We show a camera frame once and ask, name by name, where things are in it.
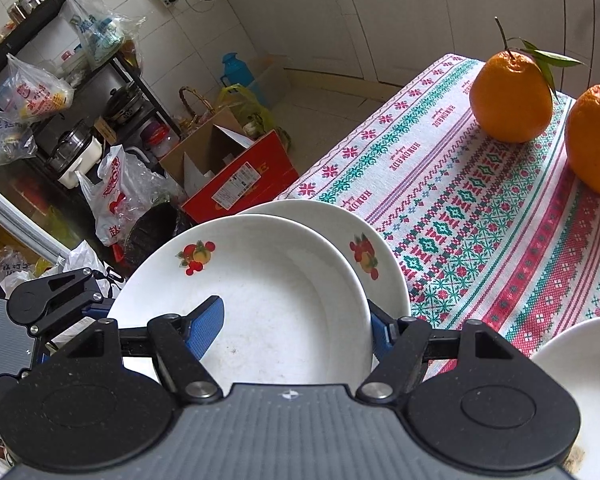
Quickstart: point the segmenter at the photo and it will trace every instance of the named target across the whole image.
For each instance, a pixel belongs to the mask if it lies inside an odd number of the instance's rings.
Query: silver bolt
[[[386,399],[394,392],[394,389],[385,383],[367,383],[362,386],[360,391],[369,399]]]
[[[215,384],[207,381],[194,381],[187,384],[184,391],[191,397],[206,399],[212,395],[215,395],[218,391],[218,387]]]

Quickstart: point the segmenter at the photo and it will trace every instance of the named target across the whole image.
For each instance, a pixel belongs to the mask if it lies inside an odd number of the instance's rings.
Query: baseboard
[[[398,90],[400,90],[400,88],[402,88],[387,83],[365,81],[364,79],[359,79],[357,77],[327,74],[324,72],[310,72],[308,70],[285,68],[285,73],[292,86],[321,88],[323,90],[357,95],[382,102],[388,101],[398,92]]]

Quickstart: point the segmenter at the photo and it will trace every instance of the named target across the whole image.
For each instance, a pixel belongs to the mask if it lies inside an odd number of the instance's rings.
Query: patterned tablecloth
[[[600,316],[600,195],[568,168],[558,94],[542,136],[487,137],[468,93],[482,63],[447,55],[280,198],[337,204],[378,231],[436,328],[481,319],[525,354]]]

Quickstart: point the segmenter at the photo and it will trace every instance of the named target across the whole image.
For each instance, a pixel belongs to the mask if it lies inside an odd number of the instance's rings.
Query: blue thermos
[[[236,56],[237,52],[229,52],[228,54],[224,54],[222,56],[222,64],[224,64],[224,75],[221,76],[220,81],[225,86],[237,85],[240,84],[245,88],[249,88],[249,85],[255,81],[251,70],[247,64],[238,59]],[[260,102],[260,104],[264,107],[267,106],[267,102],[264,99],[264,96],[260,92],[260,88],[257,84],[254,84],[251,88],[249,88],[256,96],[256,99]]]

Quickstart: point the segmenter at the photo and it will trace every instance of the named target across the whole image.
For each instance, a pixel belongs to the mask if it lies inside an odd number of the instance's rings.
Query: plastic storage bin
[[[247,62],[247,66],[255,78],[247,88],[256,94],[258,100],[261,96],[265,102],[260,104],[271,110],[291,90],[285,69],[273,56],[258,57]]]

